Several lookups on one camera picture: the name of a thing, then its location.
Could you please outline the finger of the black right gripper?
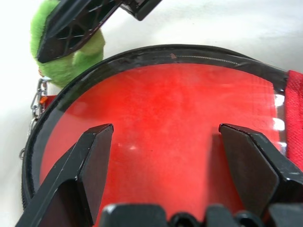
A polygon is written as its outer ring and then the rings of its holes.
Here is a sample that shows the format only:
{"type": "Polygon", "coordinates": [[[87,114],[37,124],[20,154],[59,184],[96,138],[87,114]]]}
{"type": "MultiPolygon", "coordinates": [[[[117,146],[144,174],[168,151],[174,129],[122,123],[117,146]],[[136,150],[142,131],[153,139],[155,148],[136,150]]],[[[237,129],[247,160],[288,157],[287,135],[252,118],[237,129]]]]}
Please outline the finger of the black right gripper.
{"type": "Polygon", "coordinates": [[[60,0],[46,19],[37,60],[47,63],[79,50],[117,8],[118,0],[60,0]]]}

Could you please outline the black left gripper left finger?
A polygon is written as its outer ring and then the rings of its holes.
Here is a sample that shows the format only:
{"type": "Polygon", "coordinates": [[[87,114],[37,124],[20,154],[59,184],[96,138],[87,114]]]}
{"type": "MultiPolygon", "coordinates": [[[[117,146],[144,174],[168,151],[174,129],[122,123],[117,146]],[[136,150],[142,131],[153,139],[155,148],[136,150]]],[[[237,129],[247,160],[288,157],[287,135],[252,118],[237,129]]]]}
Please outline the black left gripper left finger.
{"type": "Polygon", "coordinates": [[[101,204],[114,127],[85,131],[52,167],[15,227],[92,227],[101,204]]]}

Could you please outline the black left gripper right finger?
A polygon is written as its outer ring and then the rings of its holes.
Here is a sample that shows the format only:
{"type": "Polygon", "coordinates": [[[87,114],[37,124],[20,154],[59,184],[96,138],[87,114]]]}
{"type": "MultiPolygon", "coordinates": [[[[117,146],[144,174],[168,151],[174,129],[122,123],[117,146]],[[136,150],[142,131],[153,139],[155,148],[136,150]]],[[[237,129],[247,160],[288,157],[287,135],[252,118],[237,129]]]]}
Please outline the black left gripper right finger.
{"type": "Polygon", "coordinates": [[[219,126],[232,181],[244,208],[258,216],[273,203],[303,202],[303,172],[261,132],[219,126]]]}

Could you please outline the green plush zipper charm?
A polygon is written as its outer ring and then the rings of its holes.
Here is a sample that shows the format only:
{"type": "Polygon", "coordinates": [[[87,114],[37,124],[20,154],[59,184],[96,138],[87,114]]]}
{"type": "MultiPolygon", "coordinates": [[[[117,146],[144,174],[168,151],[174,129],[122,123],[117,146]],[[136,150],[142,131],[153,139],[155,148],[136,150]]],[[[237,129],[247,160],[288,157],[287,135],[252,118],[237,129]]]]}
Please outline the green plush zipper charm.
{"type": "MultiPolygon", "coordinates": [[[[30,25],[30,52],[34,59],[38,52],[47,17],[59,4],[59,0],[43,0],[34,14],[30,25]]],[[[78,51],[48,63],[36,63],[43,76],[59,88],[65,87],[78,75],[101,62],[104,57],[105,39],[99,29],[78,51]]]]}

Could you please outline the black paddle cover bag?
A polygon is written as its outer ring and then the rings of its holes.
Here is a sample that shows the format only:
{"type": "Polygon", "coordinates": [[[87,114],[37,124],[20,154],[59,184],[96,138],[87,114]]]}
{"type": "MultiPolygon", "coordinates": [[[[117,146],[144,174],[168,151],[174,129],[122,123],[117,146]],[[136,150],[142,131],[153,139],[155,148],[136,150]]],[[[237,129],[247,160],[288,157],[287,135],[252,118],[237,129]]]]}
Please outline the black paddle cover bag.
{"type": "MultiPolygon", "coordinates": [[[[115,73],[163,64],[219,66],[246,72],[270,82],[275,93],[284,98],[283,104],[276,108],[278,117],[284,123],[284,130],[279,134],[283,144],[279,148],[273,145],[303,172],[303,73],[282,70],[245,55],[211,46],[151,46],[124,52],[94,65],[67,85],[53,101],[47,102],[46,110],[35,125],[25,148],[22,169],[24,210],[44,181],[40,180],[43,154],[62,113],[89,87],[115,73]]],[[[244,206],[232,212],[223,204],[214,203],[206,207],[201,218],[197,218],[187,211],[168,215],[156,203],[102,205],[101,200],[98,218],[92,227],[303,227],[303,202],[270,204],[263,216],[246,210],[244,206]]]]}

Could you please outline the red table tennis paddle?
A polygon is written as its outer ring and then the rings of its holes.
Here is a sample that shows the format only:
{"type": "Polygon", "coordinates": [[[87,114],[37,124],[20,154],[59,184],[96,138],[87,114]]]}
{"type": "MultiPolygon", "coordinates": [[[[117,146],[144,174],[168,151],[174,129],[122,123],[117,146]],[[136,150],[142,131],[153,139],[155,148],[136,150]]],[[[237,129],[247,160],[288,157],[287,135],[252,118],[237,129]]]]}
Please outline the red table tennis paddle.
{"type": "Polygon", "coordinates": [[[102,205],[156,203],[168,215],[201,218],[220,203],[243,208],[229,173],[221,123],[259,131],[276,147],[284,98],[273,85],[235,69],[163,64],[115,73],[82,93],[62,113],[47,141],[40,169],[53,164],[88,128],[114,126],[102,205]]]}

